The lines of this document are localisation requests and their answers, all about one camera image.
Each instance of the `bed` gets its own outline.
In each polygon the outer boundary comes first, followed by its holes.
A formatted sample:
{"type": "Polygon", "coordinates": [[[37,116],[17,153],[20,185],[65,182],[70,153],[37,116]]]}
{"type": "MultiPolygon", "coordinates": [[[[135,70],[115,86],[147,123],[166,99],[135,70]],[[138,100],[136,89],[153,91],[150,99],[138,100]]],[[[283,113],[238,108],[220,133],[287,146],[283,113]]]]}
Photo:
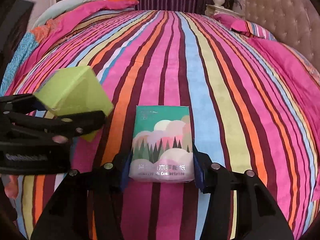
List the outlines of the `bed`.
{"type": "MultiPolygon", "coordinates": [[[[316,4],[246,0],[246,20],[269,30],[276,42],[248,38],[206,16],[135,11],[134,0],[117,2],[82,5],[27,33],[31,37],[24,42],[36,44],[22,64],[10,67],[4,94],[32,93],[59,68],[92,67],[115,109],[92,142],[75,140],[71,162],[80,172],[131,150],[137,105],[189,106],[198,150],[229,170],[255,171],[295,238],[315,239],[320,210],[316,4]]],[[[52,118],[49,112],[34,115],[52,118]]],[[[63,178],[19,177],[14,205],[26,238],[63,178]]],[[[236,195],[233,199],[230,239],[236,195]]],[[[209,196],[193,182],[132,180],[113,200],[124,239],[199,240],[209,196]]],[[[90,194],[88,217],[90,238],[97,239],[90,194]]]]}

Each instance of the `pink pillow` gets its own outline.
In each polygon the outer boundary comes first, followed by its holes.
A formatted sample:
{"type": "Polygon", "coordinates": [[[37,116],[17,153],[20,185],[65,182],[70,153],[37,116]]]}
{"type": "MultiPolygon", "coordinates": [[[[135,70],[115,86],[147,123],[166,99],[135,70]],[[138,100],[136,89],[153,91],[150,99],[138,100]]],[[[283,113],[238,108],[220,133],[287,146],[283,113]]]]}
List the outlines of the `pink pillow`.
{"type": "Polygon", "coordinates": [[[276,41],[276,38],[270,31],[249,21],[237,19],[232,23],[231,29],[250,38],[259,37],[266,40],[276,41]]]}
{"type": "Polygon", "coordinates": [[[222,23],[225,27],[227,27],[229,30],[231,30],[231,25],[238,20],[238,18],[225,14],[225,13],[219,13],[212,16],[213,19],[217,20],[218,22],[222,23]]]}

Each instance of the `metal screw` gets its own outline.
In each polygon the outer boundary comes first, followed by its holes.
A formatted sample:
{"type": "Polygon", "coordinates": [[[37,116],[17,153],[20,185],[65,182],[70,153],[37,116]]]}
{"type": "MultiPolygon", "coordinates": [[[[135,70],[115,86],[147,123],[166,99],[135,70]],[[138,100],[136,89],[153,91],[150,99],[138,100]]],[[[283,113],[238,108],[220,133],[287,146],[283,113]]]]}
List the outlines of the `metal screw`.
{"type": "Polygon", "coordinates": [[[77,132],[77,133],[83,133],[83,129],[80,128],[80,127],[78,127],[78,128],[76,128],[76,132],[77,132]]]}
{"type": "Polygon", "coordinates": [[[63,121],[63,122],[72,122],[72,119],[70,119],[70,118],[62,118],[61,121],[63,121]]]}
{"type": "Polygon", "coordinates": [[[77,170],[71,170],[71,171],[69,171],[69,175],[70,176],[76,176],[78,174],[78,171],[77,170]]]}
{"type": "Polygon", "coordinates": [[[246,172],[246,174],[247,174],[249,177],[254,177],[254,176],[255,176],[254,171],[251,171],[251,170],[248,170],[248,171],[246,172]]]}
{"type": "Polygon", "coordinates": [[[212,163],[211,164],[211,168],[213,168],[214,170],[218,170],[221,168],[220,164],[219,163],[212,163]]]}
{"type": "Polygon", "coordinates": [[[112,163],[106,163],[105,165],[103,165],[103,167],[106,169],[106,170],[111,170],[113,168],[113,164],[112,163]]]}

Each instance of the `blue patterned fabric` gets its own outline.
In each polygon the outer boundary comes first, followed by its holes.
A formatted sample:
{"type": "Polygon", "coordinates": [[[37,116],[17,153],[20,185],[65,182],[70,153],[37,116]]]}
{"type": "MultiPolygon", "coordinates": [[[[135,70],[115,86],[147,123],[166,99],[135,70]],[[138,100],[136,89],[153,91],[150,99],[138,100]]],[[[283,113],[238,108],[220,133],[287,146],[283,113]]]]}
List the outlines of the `blue patterned fabric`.
{"type": "Polygon", "coordinates": [[[39,44],[36,42],[36,38],[32,33],[26,33],[23,36],[11,62],[8,64],[4,72],[4,77],[0,87],[0,97],[3,97],[10,87],[19,66],[25,62],[38,45],[39,44]]]}

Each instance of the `nightstand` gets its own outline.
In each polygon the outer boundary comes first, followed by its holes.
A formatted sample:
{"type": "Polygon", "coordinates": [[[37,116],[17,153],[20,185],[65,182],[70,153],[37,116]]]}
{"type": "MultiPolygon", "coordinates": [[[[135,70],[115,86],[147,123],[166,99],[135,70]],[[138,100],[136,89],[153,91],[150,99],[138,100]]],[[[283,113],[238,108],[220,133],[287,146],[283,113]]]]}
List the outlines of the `nightstand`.
{"type": "Polygon", "coordinates": [[[230,14],[234,17],[238,17],[238,18],[244,18],[244,15],[241,15],[239,13],[236,13],[234,11],[228,10],[222,6],[217,6],[217,5],[211,5],[211,4],[207,4],[207,8],[204,12],[205,15],[207,16],[212,16],[212,15],[216,15],[218,13],[225,13],[225,14],[230,14]]]}

